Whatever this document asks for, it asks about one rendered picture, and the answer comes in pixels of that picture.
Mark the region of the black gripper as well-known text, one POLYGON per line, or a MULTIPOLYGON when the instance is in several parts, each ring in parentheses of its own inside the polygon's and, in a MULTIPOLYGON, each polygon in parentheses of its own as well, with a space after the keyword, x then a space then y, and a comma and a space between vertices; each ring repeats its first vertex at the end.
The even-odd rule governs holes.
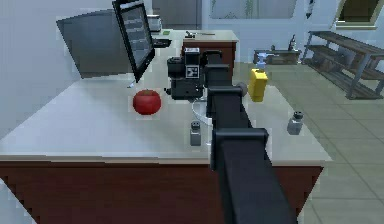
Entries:
POLYGON ((203 96, 199 64, 187 64, 184 57, 167 60, 170 87, 165 92, 174 100, 194 100, 203 96))

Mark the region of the clear glass bowl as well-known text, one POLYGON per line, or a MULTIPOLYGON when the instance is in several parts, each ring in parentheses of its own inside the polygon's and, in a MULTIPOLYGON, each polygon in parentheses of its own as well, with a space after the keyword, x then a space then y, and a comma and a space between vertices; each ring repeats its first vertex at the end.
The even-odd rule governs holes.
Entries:
POLYGON ((212 119, 206 116, 206 107, 206 99, 197 99, 192 103, 192 112, 200 121, 201 126, 204 127, 202 133, 205 135, 205 144, 210 146, 212 141, 212 119))

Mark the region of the red tomato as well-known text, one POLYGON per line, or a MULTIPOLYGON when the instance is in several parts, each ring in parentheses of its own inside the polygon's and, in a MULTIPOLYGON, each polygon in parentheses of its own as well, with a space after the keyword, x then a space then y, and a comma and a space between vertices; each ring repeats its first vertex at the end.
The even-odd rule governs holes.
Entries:
POLYGON ((133 98, 133 108, 141 115, 153 115, 161 108, 160 95, 154 90, 141 90, 133 98))

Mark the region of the grey salt shaker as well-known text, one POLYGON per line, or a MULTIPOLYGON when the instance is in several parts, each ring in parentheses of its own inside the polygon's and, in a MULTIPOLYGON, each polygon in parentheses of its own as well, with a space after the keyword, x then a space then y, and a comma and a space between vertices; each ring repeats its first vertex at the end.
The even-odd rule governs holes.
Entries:
POLYGON ((199 121, 191 122, 190 129, 190 145, 191 146, 200 146, 201 145, 201 129, 199 121))

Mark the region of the small brown counter pale top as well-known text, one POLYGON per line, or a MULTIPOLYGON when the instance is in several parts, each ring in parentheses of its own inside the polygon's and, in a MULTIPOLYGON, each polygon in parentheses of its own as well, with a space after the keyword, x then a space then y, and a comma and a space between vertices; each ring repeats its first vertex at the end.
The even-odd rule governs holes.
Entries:
POLYGON ((223 61, 234 67, 236 45, 239 39, 232 30, 197 30, 191 32, 214 33, 213 36, 197 35, 195 38, 183 38, 183 47, 198 47, 204 50, 220 50, 223 61))

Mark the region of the silver toaster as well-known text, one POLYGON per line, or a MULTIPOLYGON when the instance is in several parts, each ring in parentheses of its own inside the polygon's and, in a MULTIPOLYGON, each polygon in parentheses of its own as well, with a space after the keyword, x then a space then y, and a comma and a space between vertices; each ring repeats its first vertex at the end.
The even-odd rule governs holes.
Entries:
POLYGON ((162 20, 159 15, 148 15, 148 24, 151 32, 160 32, 162 29, 162 20))

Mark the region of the yellow spray bottle blue top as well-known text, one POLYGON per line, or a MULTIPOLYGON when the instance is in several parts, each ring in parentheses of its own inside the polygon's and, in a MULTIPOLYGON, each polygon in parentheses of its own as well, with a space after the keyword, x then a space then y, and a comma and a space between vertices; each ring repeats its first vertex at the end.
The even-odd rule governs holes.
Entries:
POLYGON ((248 94, 253 102, 262 102, 264 98, 264 92, 268 81, 265 71, 266 57, 267 54, 265 52, 258 53, 256 67, 250 70, 248 94))

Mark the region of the brown counter white top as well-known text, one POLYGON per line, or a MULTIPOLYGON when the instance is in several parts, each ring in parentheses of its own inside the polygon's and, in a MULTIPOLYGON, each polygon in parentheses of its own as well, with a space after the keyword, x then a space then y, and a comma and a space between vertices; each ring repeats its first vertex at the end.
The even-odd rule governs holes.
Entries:
POLYGON ((200 104, 137 114, 123 76, 82 79, 0 139, 0 224, 225 224, 200 104))

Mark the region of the low dark side table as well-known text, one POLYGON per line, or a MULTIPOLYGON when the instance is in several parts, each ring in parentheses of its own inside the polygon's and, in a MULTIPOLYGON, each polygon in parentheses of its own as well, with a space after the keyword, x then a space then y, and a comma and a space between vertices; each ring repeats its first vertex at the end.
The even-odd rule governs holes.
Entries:
POLYGON ((258 54, 266 53, 267 57, 264 62, 267 65, 295 65, 298 63, 300 50, 255 50, 253 63, 258 61, 258 54))

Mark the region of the window with plants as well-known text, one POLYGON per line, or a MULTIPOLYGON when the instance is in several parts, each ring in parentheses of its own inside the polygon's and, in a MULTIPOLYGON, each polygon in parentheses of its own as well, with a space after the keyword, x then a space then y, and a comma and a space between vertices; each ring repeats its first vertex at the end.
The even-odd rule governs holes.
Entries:
POLYGON ((289 19, 297 0, 211 0, 212 19, 289 19))

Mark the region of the grey pepper shaker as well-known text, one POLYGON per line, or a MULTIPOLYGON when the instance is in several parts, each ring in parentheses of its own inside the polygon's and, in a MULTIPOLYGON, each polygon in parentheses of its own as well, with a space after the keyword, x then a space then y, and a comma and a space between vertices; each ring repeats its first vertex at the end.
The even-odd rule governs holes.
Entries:
POLYGON ((298 135, 301 132, 303 126, 303 117, 304 114, 301 111, 295 111, 293 113, 287 125, 287 132, 290 135, 298 135))

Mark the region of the brown wooden shelf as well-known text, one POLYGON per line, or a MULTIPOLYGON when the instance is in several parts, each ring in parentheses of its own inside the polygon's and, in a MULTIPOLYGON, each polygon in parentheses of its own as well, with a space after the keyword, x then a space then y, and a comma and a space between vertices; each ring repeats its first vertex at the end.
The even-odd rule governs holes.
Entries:
POLYGON ((346 93, 350 100, 383 99, 384 49, 331 31, 309 31, 302 63, 346 93))

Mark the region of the black handled knife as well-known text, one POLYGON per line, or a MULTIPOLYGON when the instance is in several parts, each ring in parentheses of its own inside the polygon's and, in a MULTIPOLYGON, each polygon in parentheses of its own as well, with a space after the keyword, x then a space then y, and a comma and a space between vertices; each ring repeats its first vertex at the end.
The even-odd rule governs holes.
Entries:
POLYGON ((201 32, 190 32, 190 31, 185 31, 185 32, 186 32, 185 38, 195 38, 197 35, 205 35, 205 36, 215 35, 214 33, 201 33, 201 32))

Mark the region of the framed dark wall picture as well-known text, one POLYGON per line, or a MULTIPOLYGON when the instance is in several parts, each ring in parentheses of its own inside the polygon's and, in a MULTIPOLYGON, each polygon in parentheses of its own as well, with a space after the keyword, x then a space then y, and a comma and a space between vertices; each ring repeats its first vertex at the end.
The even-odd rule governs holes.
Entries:
POLYGON ((335 16, 339 26, 373 26, 384 0, 340 0, 335 16))

